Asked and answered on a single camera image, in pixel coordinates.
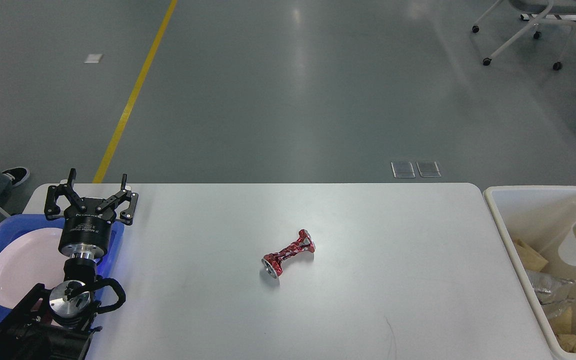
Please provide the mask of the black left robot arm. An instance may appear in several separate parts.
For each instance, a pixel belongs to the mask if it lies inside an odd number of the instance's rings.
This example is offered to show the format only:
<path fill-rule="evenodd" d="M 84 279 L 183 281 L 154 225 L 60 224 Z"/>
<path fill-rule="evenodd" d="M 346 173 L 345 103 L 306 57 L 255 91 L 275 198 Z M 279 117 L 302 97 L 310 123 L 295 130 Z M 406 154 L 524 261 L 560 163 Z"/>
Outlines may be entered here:
<path fill-rule="evenodd" d="M 53 288 L 38 283 L 0 322 L 0 360 L 84 360 L 96 316 L 118 310 L 127 299 L 114 278 L 98 274 L 111 249 L 115 223 L 130 226 L 138 194 L 123 174 L 119 191 L 107 198 L 82 197 L 74 189 L 76 170 L 48 187 L 44 215 L 64 219 L 58 251 L 66 257 L 64 278 Z"/>

